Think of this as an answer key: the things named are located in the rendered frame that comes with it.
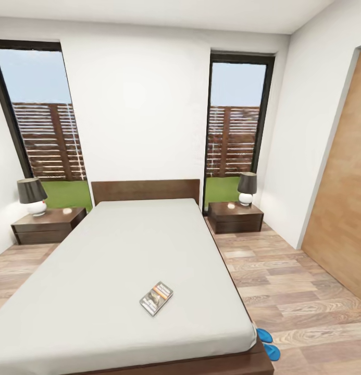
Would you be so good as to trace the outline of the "hardback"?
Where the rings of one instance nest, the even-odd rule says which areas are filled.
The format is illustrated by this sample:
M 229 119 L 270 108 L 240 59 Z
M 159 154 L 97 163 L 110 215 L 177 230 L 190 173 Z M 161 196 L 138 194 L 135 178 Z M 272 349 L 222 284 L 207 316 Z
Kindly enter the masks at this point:
M 164 303 L 173 295 L 173 291 L 161 281 L 153 287 L 140 301 L 144 309 L 154 316 Z

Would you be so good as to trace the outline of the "sandal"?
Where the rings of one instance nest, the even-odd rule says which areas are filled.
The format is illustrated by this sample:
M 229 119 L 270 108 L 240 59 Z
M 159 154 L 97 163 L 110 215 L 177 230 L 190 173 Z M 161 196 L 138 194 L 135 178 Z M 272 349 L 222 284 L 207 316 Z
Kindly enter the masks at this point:
M 270 358 L 270 360 L 278 360 L 280 358 L 280 350 L 274 345 L 264 344 L 264 348 Z
M 261 339 L 262 342 L 264 343 L 273 343 L 273 339 L 271 337 L 271 335 L 269 334 L 268 331 L 266 331 L 265 329 L 262 329 L 262 328 L 256 328 L 258 334 L 259 334 L 259 337 Z

